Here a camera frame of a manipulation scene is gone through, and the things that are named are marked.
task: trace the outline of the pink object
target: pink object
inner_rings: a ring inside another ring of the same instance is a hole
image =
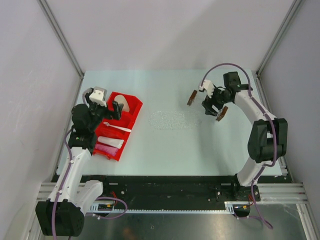
[[[102,152],[105,152],[107,154],[110,154],[112,156],[115,156],[118,152],[118,148],[113,147],[113,146],[106,146],[106,145],[102,145],[102,144],[96,144],[95,149],[100,150]]]

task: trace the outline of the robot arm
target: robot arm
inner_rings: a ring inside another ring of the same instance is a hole
[[[256,184],[259,172],[265,165],[271,165],[274,156],[272,137],[272,121],[276,134],[276,156],[284,156],[287,151],[288,123],[284,118],[276,118],[258,100],[249,94],[249,85],[241,84],[237,72],[223,75],[224,88],[216,87],[211,81],[205,80],[199,90],[206,91],[202,106],[206,115],[219,116],[224,104],[233,102],[247,116],[252,124],[248,141],[249,158],[242,170],[236,175],[240,186],[249,187],[252,181]]]
[[[88,105],[78,104],[72,109],[73,125],[68,141],[69,157],[47,201],[39,201],[35,208],[44,235],[53,235],[52,216],[55,214],[57,236],[79,236],[84,227],[87,211],[103,193],[102,182],[96,180],[87,181],[79,193],[78,186],[83,167],[93,154],[97,141],[96,128],[103,119],[121,118],[123,104],[114,101],[113,111],[109,110],[106,93],[107,91],[100,87],[90,88],[84,93]]]

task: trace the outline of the red plastic tray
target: red plastic tray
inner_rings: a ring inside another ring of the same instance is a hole
[[[127,129],[133,129],[136,119],[138,117],[139,111],[143,105],[143,103],[135,96],[132,95],[127,95],[119,92],[113,91],[107,101],[108,109],[109,110],[114,110],[112,106],[112,102],[115,99],[117,95],[122,95],[125,97],[126,101],[129,104],[130,112],[123,111],[121,113],[121,119],[120,120],[114,120],[114,119],[104,119],[100,125],[96,128],[95,134],[97,137],[103,136],[103,137],[108,137],[108,138],[113,138],[113,139],[123,139],[124,142],[122,144],[122,147],[117,151],[117,153],[113,156],[107,152],[98,150],[94,148],[93,150],[93,155],[99,154],[106,156],[109,160],[114,159],[119,161],[121,154],[127,144],[128,138],[130,136],[130,132],[122,131],[120,129],[111,127],[111,126],[106,126],[104,122],[108,122],[111,125],[115,125],[118,127],[124,127]],[[96,142],[95,144],[100,144],[100,145],[105,145],[101,142]]]

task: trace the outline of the white wall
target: white wall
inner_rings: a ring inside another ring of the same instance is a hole
[[[292,2],[48,0],[84,70],[255,70]]]
[[[320,226],[320,1],[305,1],[262,73],[270,105],[288,121],[287,161]]]
[[[79,78],[36,0],[0,1],[0,23],[3,239],[16,213],[35,202],[52,171]]]

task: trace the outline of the white toothbrush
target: white toothbrush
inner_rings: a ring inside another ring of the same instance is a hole
[[[128,133],[131,132],[131,129],[129,129],[129,128],[111,125],[110,123],[108,123],[108,122],[106,122],[106,121],[105,121],[103,124],[106,125],[106,126],[108,126],[108,127],[113,127],[113,128],[115,128],[115,129],[120,129],[120,130],[125,131],[125,132],[128,132]]]

